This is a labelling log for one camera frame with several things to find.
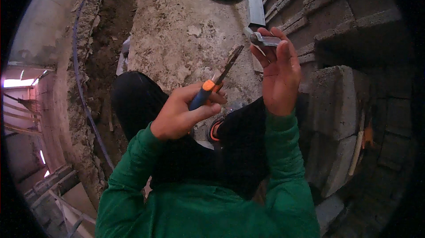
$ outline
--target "wooden plank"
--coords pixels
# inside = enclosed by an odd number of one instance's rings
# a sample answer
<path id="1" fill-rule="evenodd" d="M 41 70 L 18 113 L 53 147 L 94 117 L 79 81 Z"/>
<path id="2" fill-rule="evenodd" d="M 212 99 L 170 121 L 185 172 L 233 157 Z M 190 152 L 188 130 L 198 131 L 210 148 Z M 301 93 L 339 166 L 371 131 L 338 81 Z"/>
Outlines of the wooden plank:
<path id="1" fill-rule="evenodd" d="M 26 128 L 20 128 L 19 126 L 16 126 L 16 125 L 13 125 L 13 124 L 4 123 L 4 127 L 6 127 L 6 129 L 8 129 L 10 131 L 17 132 L 17 133 L 20 133 L 20 134 L 41 135 L 41 132 L 26 129 Z"/>
<path id="2" fill-rule="evenodd" d="M 14 113 L 3 112 L 3 114 L 4 115 L 7 115 L 7 116 L 14 117 L 14 118 L 19 118 L 19 119 L 24 119 L 24 120 L 30 120 L 30 121 L 34 121 L 34 122 L 40 121 L 40 119 L 38 119 L 38 118 L 27 117 L 27 116 L 23 116 L 23 115 L 19 115 L 19 114 L 14 114 Z"/>
<path id="3" fill-rule="evenodd" d="M 3 102 L 3 105 L 6 106 L 6 107 L 9 107 L 9 108 L 12 108 L 12 109 L 21 111 L 21 112 L 31 113 L 32 114 L 32 112 L 30 110 L 24 109 L 24 108 L 21 108 L 21 107 L 17 107 L 15 105 L 10 104 L 10 103 Z"/>

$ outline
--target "right hand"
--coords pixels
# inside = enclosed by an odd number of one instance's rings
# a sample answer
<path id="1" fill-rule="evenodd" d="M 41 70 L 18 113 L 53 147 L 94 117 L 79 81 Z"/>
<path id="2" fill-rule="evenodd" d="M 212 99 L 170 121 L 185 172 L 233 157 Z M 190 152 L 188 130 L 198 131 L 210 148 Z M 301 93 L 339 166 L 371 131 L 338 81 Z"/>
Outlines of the right hand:
<path id="1" fill-rule="evenodd" d="M 251 52 L 264 71 L 263 99 L 270 113 L 277 116 L 290 115 L 297 100 L 301 79 L 301 67 L 294 45 L 278 28 L 270 31 L 265 28 L 257 30 L 263 36 L 278 37 L 282 41 L 277 47 L 262 47 L 265 56 L 254 45 Z"/>
<path id="2" fill-rule="evenodd" d="M 203 82 L 175 89 L 162 107 L 156 119 L 151 124 L 151 132 L 159 140 L 179 139 L 198 122 L 220 113 L 221 106 L 227 102 L 225 92 L 212 92 L 209 100 L 212 102 L 196 110 L 189 111 L 189 104 L 202 87 Z"/>

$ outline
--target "concrete floor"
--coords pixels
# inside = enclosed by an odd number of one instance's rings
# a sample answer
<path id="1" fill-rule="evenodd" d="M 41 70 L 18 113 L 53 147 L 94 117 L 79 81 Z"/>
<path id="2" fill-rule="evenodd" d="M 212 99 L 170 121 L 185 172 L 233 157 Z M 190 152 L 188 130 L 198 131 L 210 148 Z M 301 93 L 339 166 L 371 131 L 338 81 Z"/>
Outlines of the concrete floor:
<path id="1" fill-rule="evenodd" d="M 225 79 L 228 103 L 248 103 L 261 96 L 262 74 L 254 72 L 249 43 L 246 0 L 139 0 L 133 20 L 129 70 L 151 77 L 164 92 L 205 81 L 225 65 L 235 44 L 245 45 Z M 213 119 L 195 127 L 195 138 L 205 139 Z"/>

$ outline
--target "blue cable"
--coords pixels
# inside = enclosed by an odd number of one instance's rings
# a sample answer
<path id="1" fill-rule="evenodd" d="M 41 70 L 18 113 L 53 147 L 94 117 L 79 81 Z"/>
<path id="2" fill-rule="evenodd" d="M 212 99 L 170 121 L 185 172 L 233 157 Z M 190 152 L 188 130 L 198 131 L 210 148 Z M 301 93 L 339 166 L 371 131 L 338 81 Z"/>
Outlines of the blue cable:
<path id="1" fill-rule="evenodd" d="M 85 114 L 87 115 L 87 117 L 88 117 L 88 118 L 89 118 L 89 120 L 90 120 L 91 126 L 93 127 L 93 130 L 94 130 L 94 134 L 96 135 L 97 141 L 99 142 L 100 148 L 101 148 L 101 149 L 102 149 L 102 151 L 103 151 L 103 154 L 104 154 L 104 156 L 105 156 L 105 159 L 106 159 L 106 161 L 108 162 L 109 166 L 110 166 L 110 167 L 112 168 L 112 170 L 113 170 L 115 167 L 114 167 L 114 165 L 112 164 L 112 161 L 110 160 L 108 153 L 106 152 L 105 145 L 103 144 L 103 141 L 102 141 L 102 139 L 100 138 L 99 131 L 98 131 L 98 129 L 97 129 L 97 127 L 96 127 L 96 125 L 95 125 L 95 123 L 94 123 L 94 121 L 93 121 L 93 118 L 91 117 L 91 113 L 90 113 L 90 111 L 89 111 L 89 109 L 88 109 L 88 107 L 87 107 L 87 103 L 86 103 L 86 101 L 85 101 L 85 99 L 84 99 L 83 91 L 82 91 L 82 87 L 81 87 L 81 82 L 80 82 L 80 81 L 81 81 L 81 78 L 80 78 L 80 76 L 79 76 L 79 74 L 78 74 L 78 57 L 77 57 L 77 26 L 78 26 L 78 19 L 79 19 L 79 16 L 80 16 L 80 14 L 81 14 L 81 9 L 82 9 L 82 7 L 83 7 L 83 5 L 84 5 L 84 2 L 85 2 L 85 1 L 86 1 L 86 0 L 82 0 L 81 4 L 80 4 L 80 5 L 79 5 L 79 7 L 78 7 L 77 16 L 76 16 L 76 18 L 75 18 L 74 26 L 73 26 L 73 28 L 72 28 L 72 30 L 73 30 L 73 34 L 72 34 L 72 55 L 73 55 L 73 61 L 74 61 L 75 79 L 76 79 L 76 81 L 77 81 L 78 92 L 79 92 L 79 94 L 80 94 L 80 98 L 81 98 L 82 106 L 84 107 Z"/>

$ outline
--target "soil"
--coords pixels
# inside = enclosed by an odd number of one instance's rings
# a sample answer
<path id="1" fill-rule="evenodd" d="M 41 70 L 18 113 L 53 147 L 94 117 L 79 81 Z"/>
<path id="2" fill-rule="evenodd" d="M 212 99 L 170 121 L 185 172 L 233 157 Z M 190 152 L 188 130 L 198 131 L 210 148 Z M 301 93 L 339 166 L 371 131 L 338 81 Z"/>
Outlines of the soil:
<path id="1" fill-rule="evenodd" d="M 91 54 L 86 63 L 87 82 L 85 97 L 92 110 L 106 150 L 116 165 L 125 153 L 128 141 L 110 105 L 110 88 L 116 76 L 116 67 L 123 42 L 130 35 L 137 0 L 103 0 L 98 15 L 100 22 L 93 30 Z M 114 130 L 110 131 L 110 120 Z M 94 153 L 101 161 L 106 179 L 112 173 L 97 140 Z"/>

